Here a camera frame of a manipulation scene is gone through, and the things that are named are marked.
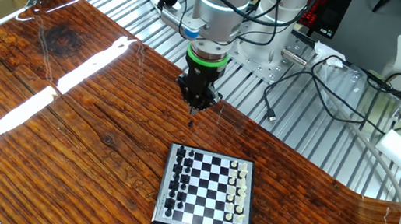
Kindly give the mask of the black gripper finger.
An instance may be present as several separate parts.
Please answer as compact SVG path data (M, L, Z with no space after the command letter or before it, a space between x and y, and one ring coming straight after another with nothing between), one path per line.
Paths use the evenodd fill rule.
M221 93L218 93L216 88L209 86L202 94L198 94L194 100L192 115L195 116L199 111L206 110L209 107L216 105L222 100Z
M188 104L188 113L194 115L195 108L193 103L195 100L195 94L189 90L188 85L183 77L177 77L177 82L180 86L181 95L183 96L184 101Z

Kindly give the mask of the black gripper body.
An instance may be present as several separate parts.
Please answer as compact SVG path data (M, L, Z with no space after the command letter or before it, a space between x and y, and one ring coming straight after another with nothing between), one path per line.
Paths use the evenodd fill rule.
M220 67L207 67L206 65L201 65L190 59L187 60L187 63L188 73L185 81L190 87L200 89L213 85L217 79L223 76L224 70L226 69L225 65L221 65Z

